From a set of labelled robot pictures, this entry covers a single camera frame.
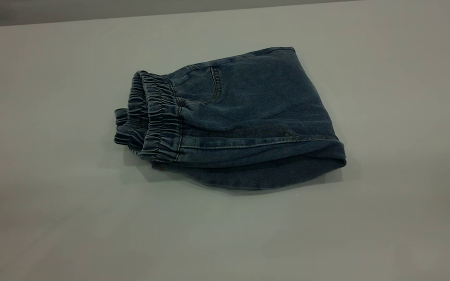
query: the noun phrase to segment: gray surface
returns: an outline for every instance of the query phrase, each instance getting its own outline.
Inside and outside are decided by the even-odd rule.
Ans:
[[[114,144],[135,71],[294,46],[348,165],[255,196]],[[450,281],[450,0],[0,27],[0,281]]]
[[[0,25],[342,1],[348,0],[0,0]]]

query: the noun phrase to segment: seam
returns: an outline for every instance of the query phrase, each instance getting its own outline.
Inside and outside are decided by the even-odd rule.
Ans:
[[[214,94],[211,100],[207,101],[205,105],[211,103],[212,101],[216,100],[218,96],[221,94],[221,79],[220,75],[218,73],[218,70],[216,70],[213,66],[210,66],[209,69],[211,69],[211,76],[213,77],[214,82]]]
[[[180,118],[180,126],[179,126],[180,127],[180,130],[179,130],[180,139],[178,141],[177,156],[175,157],[175,160],[174,160],[174,162],[177,162],[178,158],[180,157],[180,154],[181,154],[180,153],[180,147],[182,146],[182,139],[184,138],[183,131],[182,131],[183,130],[183,123],[184,123],[184,119],[182,118],[182,106],[180,105],[180,99],[178,98],[177,93],[175,92],[175,89],[173,88],[173,83],[171,83],[171,81],[166,76],[164,78],[168,82],[168,84],[169,84],[169,86],[171,88],[171,92],[175,96],[175,100],[177,100],[177,104],[178,104],[178,107],[179,107],[178,117]]]
[[[321,138],[321,139],[290,139],[290,140],[280,140],[278,142],[268,142],[266,144],[253,144],[251,146],[212,146],[212,147],[202,147],[202,146],[180,146],[183,149],[248,149],[255,148],[259,146],[270,146],[272,144],[287,144],[290,142],[320,142],[320,141],[336,141],[336,139]]]

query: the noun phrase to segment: denim pants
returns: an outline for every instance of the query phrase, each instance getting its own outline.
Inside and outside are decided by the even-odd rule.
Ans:
[[[293,48],[138,71],[114,141],[205,185],[266,190],[345,166],[343,144]]]

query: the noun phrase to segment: gathered waistband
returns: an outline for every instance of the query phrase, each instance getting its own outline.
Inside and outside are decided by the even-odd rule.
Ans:
[[[138,71],[132,80],[128,108],[115,111],[118,127],[114,142],[128,146],[143,159],[176,161],[182,140],[179,111],[166,77]]]

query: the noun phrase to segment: fabric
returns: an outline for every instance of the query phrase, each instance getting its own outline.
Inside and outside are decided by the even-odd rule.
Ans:
[[[268,48],[138,71],[114,141],[205,185],[265,190],[345,166],[343,144],[295,50]]]

